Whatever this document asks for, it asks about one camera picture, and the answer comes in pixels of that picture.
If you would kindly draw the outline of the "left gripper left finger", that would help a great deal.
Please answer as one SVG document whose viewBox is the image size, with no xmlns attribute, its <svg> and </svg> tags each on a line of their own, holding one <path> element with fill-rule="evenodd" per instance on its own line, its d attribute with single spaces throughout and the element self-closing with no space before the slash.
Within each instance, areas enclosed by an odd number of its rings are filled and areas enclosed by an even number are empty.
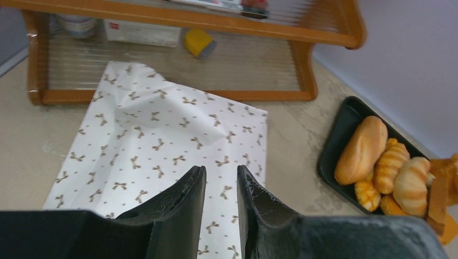
<svg viewBox="0 0 458 259">
<path fill-rule="evenodd" d="M 115 219 L 88 210 L 1 212 L 1 258 L 196 258 L 205 167 Z"/>
</svg>

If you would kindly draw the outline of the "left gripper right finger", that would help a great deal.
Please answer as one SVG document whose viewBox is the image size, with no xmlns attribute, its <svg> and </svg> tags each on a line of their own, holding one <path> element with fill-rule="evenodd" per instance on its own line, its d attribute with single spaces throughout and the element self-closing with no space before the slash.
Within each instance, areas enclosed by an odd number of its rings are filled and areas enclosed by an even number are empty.
<svg viewBox="0 0 458 259">
<path fill-rule="evenodd" d="M 305 216 L 237 168 L 243 258 L 446 258 L 424 221 L 410 216 Z"/>
</svg>

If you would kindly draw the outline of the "patterned white paper bag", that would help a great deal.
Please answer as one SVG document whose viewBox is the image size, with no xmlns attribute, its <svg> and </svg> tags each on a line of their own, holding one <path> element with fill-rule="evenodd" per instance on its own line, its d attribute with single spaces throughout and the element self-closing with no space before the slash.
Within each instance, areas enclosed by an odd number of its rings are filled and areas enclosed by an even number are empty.
<svg viewBox="0 0 458 259">
<path fill-rule="evenodd" d="M 259 108 L 167 81 L 141 63 L 107 64 L 44 209 L 114 218 L 207 171 L 198 258 L 242 258 L 237 168 L 265 182 L 267 116 Z"/>
</svg>

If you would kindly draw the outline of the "braided fake bread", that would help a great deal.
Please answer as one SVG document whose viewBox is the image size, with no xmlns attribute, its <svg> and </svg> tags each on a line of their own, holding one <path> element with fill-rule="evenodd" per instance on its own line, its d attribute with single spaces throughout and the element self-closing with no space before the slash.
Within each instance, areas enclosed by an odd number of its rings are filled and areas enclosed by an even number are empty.
<svg viewBox="0 0 458 259">
<path fill-rule="evenodd" d="M 395 138 L 389 138 L 387 141 L 386 149 L 395 143 L 398 143 Z M 381 193 L 375 189 L 373 182 L 375 165 L 364 180 L 359 181 L 354 185 L 354 192 L 358 203 L 369 212 L 375 211 L 378 208 L 381 200 Z"/>
</svg>

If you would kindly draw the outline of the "long fake bread loaf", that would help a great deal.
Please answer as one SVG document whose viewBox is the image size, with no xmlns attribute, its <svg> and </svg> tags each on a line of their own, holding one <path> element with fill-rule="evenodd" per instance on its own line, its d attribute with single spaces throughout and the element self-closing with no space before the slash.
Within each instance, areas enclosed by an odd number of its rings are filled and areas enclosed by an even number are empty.
<svg viewBox="0 0 458 259">
<path fill-rule="evenodd" d="M 336 181 L 350 185 L 365 179 L 384 152 L 387 139 L 387 126 L 382 120 L 373 115 L 365 117 L 338 159 Z"/>
</svg>

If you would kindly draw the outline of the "black plastic tray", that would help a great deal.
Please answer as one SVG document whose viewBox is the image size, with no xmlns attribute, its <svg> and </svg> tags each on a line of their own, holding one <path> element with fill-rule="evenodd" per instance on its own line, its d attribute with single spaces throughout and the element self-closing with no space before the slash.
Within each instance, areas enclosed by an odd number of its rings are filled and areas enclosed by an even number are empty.
<svg viewBox="0 0 458 259">
<path fill-rule="evenodd" d="M 327 186 L 360 211 L 369 215 L 382 215 L 381 208 L 369 212 L 358 203 L 354 193 L 354 184 L 340 185 L 334 177 L 334 171 L 342 151 L 358 125 L 362 123 L 365 117 L 370 115 L 380 117 L 378 113 L 356 96 L 349 96 L 343 100 L 319 156 L 317 175 Z"/>
</svg>

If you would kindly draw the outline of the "small striped fake bread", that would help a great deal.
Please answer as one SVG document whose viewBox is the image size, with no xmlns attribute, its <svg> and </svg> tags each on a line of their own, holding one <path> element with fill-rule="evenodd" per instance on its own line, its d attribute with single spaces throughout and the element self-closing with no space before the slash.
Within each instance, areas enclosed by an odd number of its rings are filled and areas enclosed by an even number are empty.
<svg viewBox="0 0 458 259">
<path fill-rule="evenodd" d="M 413 157 L 400 169 L 393 188 L 393 197 L 407 214 L 424 217 L 427 210 L 427 181 L 430 161 Z"/>
</svg>

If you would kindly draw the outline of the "fake croissant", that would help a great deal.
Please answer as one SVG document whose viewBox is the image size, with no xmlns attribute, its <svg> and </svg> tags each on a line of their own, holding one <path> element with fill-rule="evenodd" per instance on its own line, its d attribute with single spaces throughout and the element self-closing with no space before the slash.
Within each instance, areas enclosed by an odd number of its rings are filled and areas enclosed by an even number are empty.
<svg viewBox="0 0 458 259">
<path fill-rule="evenodd" d="M 374 187 L 381 194 L 390 194 L 401 167 L 410 160 L 410 153 L 402 143 L 389 146 L 380 156 L 374 170 Z"/>
</svg>

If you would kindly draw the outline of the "fake bread slice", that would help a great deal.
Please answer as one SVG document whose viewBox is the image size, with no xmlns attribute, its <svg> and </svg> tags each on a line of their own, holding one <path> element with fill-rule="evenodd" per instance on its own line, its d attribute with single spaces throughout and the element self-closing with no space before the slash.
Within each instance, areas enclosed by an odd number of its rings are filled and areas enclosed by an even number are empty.
<svg viewBox="0 0 458 259">
<path fill-rule="evenodd" d="M 448 183 L 444 175 L 437 176 L 430 187 L 427 223 L 438 234 L 445 230 L 448 202 Z"/>
</svg>

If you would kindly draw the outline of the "round fake bread roll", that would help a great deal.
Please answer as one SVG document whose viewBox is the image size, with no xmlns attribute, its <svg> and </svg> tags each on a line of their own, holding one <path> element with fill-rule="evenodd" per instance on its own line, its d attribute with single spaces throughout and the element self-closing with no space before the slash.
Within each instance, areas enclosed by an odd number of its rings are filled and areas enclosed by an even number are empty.
<svg viewBox="0 0 458 259">
<path fill-rule="evenodd" d="M 409 214 L 403 212 L 399 206 L 388 206 L 380 205 L 381 210 L 385 215 L 395 215 L 395 216 L 409 216 Z M 438 235 L 439 241 L 442 245 L 448 245 L 455 237 L 457 236 L 457 223 L 451 215 L 448 213 L 445 217 L 445 226 L 444 232 L 442 235 Z"/>
</svg>

